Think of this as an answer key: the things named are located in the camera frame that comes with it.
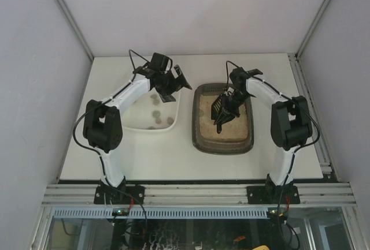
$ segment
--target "white tray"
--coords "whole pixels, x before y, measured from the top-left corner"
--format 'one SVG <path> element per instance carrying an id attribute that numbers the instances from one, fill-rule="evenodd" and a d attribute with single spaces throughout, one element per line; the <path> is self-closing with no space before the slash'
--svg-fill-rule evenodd
<path id="1" fill-rule="evenodd" d="M 157 99 L 160 101 L 157 106 L 153 105 L 153 99 L 150 97 L 153 94 L 156 94 Z M 172 129 L 179 113 L 180 91 L 175 92 L 172 96 L 175 97 L 175 102 L 163 103 L 154 89 L 144 94 L 122 115 L 122 127 L 128 130 L 147 133 L 163 132 Z M 162 123 L 156 124 L 155 118 L 152 116 L 154 110 L 158 110 L 161 113 L 160 119 Z M 173 119 L 172 125 L 167 123 L 168 117 Z M 155 129 L 150 130 L 148 129 L 149 127 L 155 127 Z"/>

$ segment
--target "robotic arm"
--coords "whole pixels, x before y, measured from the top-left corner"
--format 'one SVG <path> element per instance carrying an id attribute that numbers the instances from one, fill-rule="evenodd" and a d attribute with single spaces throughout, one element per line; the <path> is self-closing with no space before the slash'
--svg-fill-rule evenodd
<path id="1" fill-rule="evenodd" d="M 305 114 L 309 112 L 307 101 L 303 96 L 284 98 L 265 82 L 265 77 L 258 69 L 244 71 L 237 67 L 230 73 L 230 79 L 235 89 L 229 88 L 215 100 L 211 118 L 220 133 L 222 124 L 239 117 L 239 106 L 250 96 L 271 109 L 271 138 L 278 148 L 267 184 L 270 192 L 277 191 L 276 188 L 293 182 L 291 171 L 295 150 L 312 135 L 311 122 Z"/>
<path id="2" fill-rule="evenodd" d="M 115 93 L 101 101 L 90 100 L 87 103 L 83 136 L 99 153 L 103 165 L 102 181 L 108 185 L 119 186 L 125 176 L 119 153 L 115 149 L 122 141 L 121 116 L 126 109 L 153 88 L 164 103 L 174 102 L 172 94 L 181 88 L 191 89 L 180 67 L 174 66 L 177 77 L 171 69 L 172 60 L 169 57 L 154 53 L 151 61 L 135 69 L 131 81 Z"/>

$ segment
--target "glass panel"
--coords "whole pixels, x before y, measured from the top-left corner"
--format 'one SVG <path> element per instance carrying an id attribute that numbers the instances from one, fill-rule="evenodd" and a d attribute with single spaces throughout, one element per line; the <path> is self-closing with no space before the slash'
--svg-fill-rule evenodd
<path id="1" fill-rule="evenodd" d="M 284 215 L 300 249 L 351 249 L 339 210 L 291 208 Z M 144 220 L 53 219 L 45 249 L 290 249 L 272 219 L 150 219 L 145 233 L 144 228 Z M 286 243 L 298 246 L 287 225 L 282 224 L 282 233 Z"/>

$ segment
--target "white table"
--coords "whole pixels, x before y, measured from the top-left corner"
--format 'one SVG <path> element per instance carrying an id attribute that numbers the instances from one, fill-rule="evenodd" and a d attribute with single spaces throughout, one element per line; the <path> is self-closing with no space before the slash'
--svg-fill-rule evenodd
<path id="1" fill-rule="evenodd" d="M 276 146 L 270 135 L 271 112 L 252 98 L 254 146 L 242 155 L 211 155 L 198 151 L 191 141 L 191 112 L 194 90 L 201 84 L 226 81 L 225 61 L 245 69 L 258 68 L 277 89 L 298 95 L 287 54 L 186 55 L 173 56 L 193 90 L 181 91 L 176 125 L 168 132 L 146 134 L 124 130 L 118 147 L 127 180 L 242 180 L 265 179 L 271 170 Z M 136 65 L 142 65 L 139 58 Z M 101 100 L 127 78 L 132 67 L 128 57 L 96 58 L 82 100 L 79 116 L 90 99 Z M 77 137 L 82 136 L 81 123 Z M 314 146 L 299 152 L 294 178 L 322 178 Z M 62 168 L 61 180 L 98 180 L 102 174 L 97 154 L 78 147 L 73 139 Z"/>

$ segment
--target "brown tray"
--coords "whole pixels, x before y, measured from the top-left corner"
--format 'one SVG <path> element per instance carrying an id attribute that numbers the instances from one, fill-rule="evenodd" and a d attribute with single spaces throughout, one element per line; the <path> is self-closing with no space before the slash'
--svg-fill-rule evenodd
<path id="1" fill-rule="evenodd" d="M 193 145 L 196 149 L 210 154 L 219 155 L 237 155 L 247 153 L 253 148 L 254 134 L 253 134 L 253 113 L 250 98 L 245 101 L 245 109 L 247 114 L 248 136 L 244 140 L 238 141 L 220 141 L 205 139 L 201 135 L 199 128 L 199 101 L 201 95 L 220 95 L 226 84 L 212 83 L 202 84 L 194 92 L 193 100 L 193 118 L 192 118 L 192 138 Z"/>

